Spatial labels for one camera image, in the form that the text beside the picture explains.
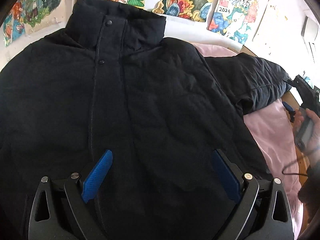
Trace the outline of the person's right hand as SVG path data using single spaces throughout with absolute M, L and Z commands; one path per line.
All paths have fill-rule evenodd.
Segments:
M 319 117 L 302 107 L 295 117 L 299 121 L 294 131 L 295 145 L 300 152 L 311 155 L 319 150 Z

